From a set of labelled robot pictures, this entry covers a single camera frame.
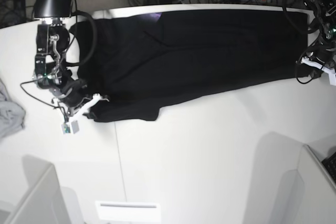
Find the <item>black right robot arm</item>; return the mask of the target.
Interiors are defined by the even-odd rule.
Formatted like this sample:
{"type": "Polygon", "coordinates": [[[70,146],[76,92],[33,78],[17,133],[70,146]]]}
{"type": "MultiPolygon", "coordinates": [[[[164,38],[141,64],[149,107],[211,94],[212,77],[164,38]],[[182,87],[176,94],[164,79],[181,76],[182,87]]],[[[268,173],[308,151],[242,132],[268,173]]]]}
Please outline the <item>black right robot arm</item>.
{"type": "Polygon", "coordinates": [[[86,64],[93,56],[98,43],[98,30],[92,16],[77,8],[77,0],[36,0],[33,18],[41,20],[37,26],[35,69],[32,82],[42,90],[48,90],[54,98],[49,106],[59,109],[65,123],[84,115],[95,119],[92,107],[107,100],[98,93],[88,94],[87,82],[75,80],[71,68],[86,64]],[[87,55],[79,62],[67,62],[66,56],[75,36],[63,23],[64,19],[82,16],[92,28],[92,44],[87,55]]]}

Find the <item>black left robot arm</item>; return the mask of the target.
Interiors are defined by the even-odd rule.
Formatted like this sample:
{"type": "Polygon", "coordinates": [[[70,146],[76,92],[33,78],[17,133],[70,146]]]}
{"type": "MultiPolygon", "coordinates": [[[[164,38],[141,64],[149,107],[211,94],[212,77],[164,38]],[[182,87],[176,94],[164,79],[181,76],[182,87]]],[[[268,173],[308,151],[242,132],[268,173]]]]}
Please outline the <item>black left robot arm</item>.
{"type": "Polygon", "coordinates": [[[325,73],[335,73],[335,0],[303,0],[304,6],[314,15],[307,29],[299,28],[289,17],[287,2],[282,0],[282,11],[294,29],[303,35],[319,32],[316,41],[299,57],[298,64],[309,65],[325,73]]]}

